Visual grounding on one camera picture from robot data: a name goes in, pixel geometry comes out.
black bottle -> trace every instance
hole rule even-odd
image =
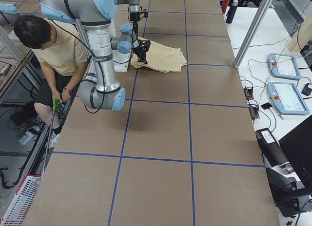
[[[238,0],[233,0],[232,5],[227,13],[226,23],[231,24],[238,6]]]

beige towel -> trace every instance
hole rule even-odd
[[[181,67],[187,65],[180,48],[172,48],[151,41],[149,51],[146,53],[147,64],[137,61],[134,55],[131,64],[135,68],[147,67],[160,72],[181,72]]]

man's hand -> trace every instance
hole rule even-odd
[[[54,99],[59,99],[59,104],[62,102],[62,97],[60,96],[60,93],[58,91],[52,91],[52,101]]]
[[[63,89],[63,92],[62,92],[62,100],[63,102],[67,102],[70,100],[70,94],[65,89]]]

power strip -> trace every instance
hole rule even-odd
[[[249,105],[248,109],[252,120],[257,120],[260,118],[259,110],[257,110],[253,105]]]
[[[38,133],[39,130],[40,130],[40,129],[39,129],[38,126],[32,126],[31,128],[29,128],[29,129],[26,131],[25,135],[22,136],[22,137],[18,140],[18,142],[21,143],[22,145],[27,144],[27,143],[33,138],[33,136],[36,135],[35,132]]]

white basket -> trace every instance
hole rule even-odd
[[[40,175],[27,175],[16,191],[13,201],[3,218],[0,226],[21,226],[34,200],[40,183]]]

